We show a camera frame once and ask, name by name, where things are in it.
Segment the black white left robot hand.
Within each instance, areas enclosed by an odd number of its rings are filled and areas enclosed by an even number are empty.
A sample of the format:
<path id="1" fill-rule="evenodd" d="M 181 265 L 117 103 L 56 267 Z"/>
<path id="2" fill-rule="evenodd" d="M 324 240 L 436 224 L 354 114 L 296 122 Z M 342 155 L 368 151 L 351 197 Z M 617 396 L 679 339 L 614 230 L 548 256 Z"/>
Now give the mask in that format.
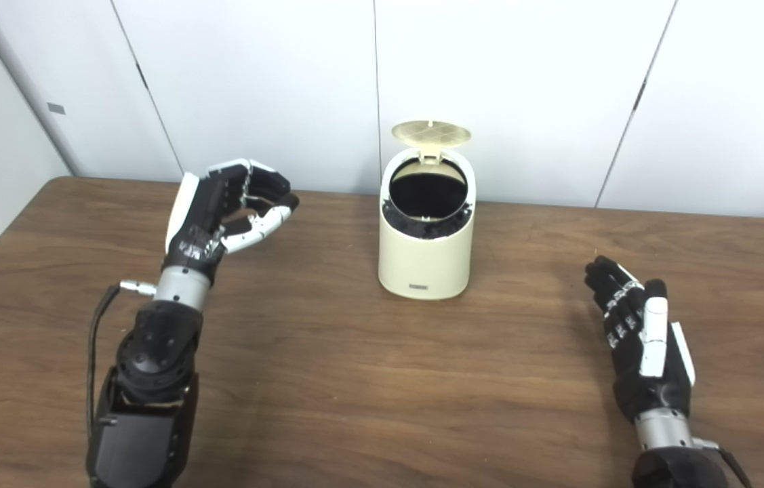
<path id="1" fill-rule="evenodd" d="M 299 205 L 291 182 L 252 159 L 184 173 L 169 216 L 162 268 L 186 268 L 214 284 L 226 254 L 263 241 Z"/>

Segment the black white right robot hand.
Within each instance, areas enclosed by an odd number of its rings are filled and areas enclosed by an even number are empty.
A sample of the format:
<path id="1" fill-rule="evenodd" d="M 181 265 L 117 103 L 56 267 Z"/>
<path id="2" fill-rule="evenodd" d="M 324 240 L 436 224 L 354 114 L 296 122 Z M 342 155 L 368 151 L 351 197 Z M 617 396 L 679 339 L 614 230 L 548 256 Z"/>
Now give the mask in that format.
<path id="1" fill-rule="evenodd" d="M 585 272 L 601 309 L 616 375 L 612 392 L 624 417 L 632 422 L 657 408 L 688 416 L 697 374 L 682 326 L 670 318 L 666 282 L 640 281 L 607 256 L 597 256 Z"/>

